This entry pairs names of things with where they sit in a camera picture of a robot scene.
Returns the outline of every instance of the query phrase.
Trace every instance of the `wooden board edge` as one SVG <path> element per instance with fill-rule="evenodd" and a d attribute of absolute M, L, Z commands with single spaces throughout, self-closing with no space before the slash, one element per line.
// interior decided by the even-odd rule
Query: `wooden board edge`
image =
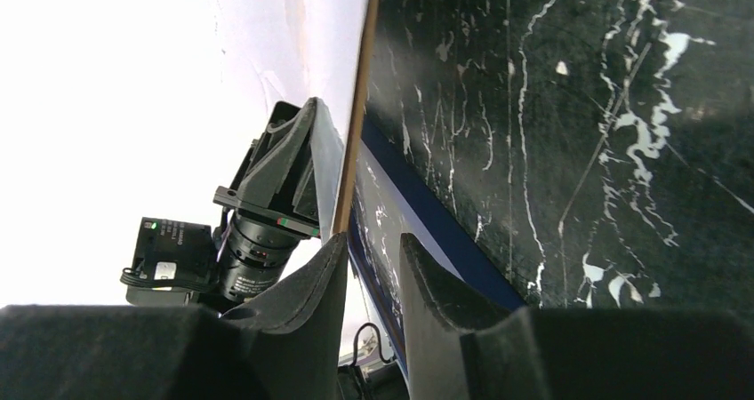
<path fill-rule="evenodd" d="M 356 160 L 361 129 L 364 125 L 364 106 L 366 104 L 367 87 L 369 82 L 369 65 L 372 61 L 374 46 L 374 32 L 377 26 L 377 11 L 380 0 L 369 0 L 366 7 L 364 30 L 361 34 L 361 48 L 358 55 L 356 87 L 354 91 L 353 107 L 349 124 L 349 134 L 346 140 L 341 180 L 338 184 L 338 195 L 335 198 L 335 212 L 333 215 L 332 234 L 345 232 L 349 227 L 351 202 L 353 201 L 354 184 L 356 182 Z"/>

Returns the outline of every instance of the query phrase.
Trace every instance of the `black panel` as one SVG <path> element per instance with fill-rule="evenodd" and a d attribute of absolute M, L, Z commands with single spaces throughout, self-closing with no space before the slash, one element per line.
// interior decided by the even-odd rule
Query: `black panel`
<path fill-rule="evenodd" d="M 752 0 L 381 0 L 367 116 L 543 307 L 754 306 Z"/>

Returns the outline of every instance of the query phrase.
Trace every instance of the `black cable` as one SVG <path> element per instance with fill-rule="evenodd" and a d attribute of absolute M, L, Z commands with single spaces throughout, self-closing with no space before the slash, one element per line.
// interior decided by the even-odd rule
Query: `black cable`
<path fill-rule="evenodd" d="M 230 209 L 223 206 L 222 207 L 222 216 L 220 218 L 220 231 L 222 234 L 225 234 L 225 230 L 228 229 L 228 213 L 230 212 Z"/>
<path fill-rule="evenodd" d="M 380 351 L 380 360 L 382 360 L 382 362 L 385 364 L 393 363 L 392 359 L 388 360 L 387 358 L 385 358 L 385 356 L 382 355 L 382 336 L 380 335 L 380 328 L 377 327 L 377 324 L 367 322 L 362 324 L 361 327 L 358 328 L 358 330 L 356 331 L 356 336 L 354 336 L 354 359 L 353 362 L 351 362 L 351 367 L 356 366 L 356 362 L 358 361 L 358 335 L 361 334 L 361 331 L 363 331 L 367 327 L 371 327 L 377 333 L 377 350 Z"/>
<path fill-rule="evenodd" d="M 140 278 L 138 272 L 133 268 L 123 268 L 123 274 L 120 276 L 120 282 L 131 287 L 141 287 L 145 289 L 154 289 L 157 287 L 179 287 L 199 293 L 208 293 L 214 289 L 213 284 L 190 282 L 187 280 L 148 280 Z"/>

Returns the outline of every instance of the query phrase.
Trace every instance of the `dark surface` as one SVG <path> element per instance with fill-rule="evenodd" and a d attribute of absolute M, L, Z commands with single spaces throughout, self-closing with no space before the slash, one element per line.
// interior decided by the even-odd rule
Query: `dark surface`
<path fill-rule="evenodd" d="M 411 398 L 750 398 L 754 390 L 754 340 L 727 313 L 509 314 L 413 235 L 401 236 L 400 260 Z"/>
<path fill-rule="evenodd" d="M 751 311 L 752 19 L 381 0 L 367 117 L 529 304 Z"/>
<path fill-rule="evenodd" d="M 408 400 L 408 388 L 397 364 L 369 372 L 358 366 L 338 368 L 339 395 L 335 400 Z"/>
<path fill-rule="evenodd" d="M 335 398 L 346 235 L 218 319 L 207 308 L 10 307 L 0 398 Z"/>

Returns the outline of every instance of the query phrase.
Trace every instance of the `blue stripe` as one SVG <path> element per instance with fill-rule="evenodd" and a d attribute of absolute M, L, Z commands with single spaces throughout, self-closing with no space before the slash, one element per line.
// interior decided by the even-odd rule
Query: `blue stripe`
<path fill-rule="evenodd" d="M 525 303 L 513 286 L 368 117 L 364 120 L 361 139 L 447 255 L 461 279 L 510 311 L 523 307 Z"/>

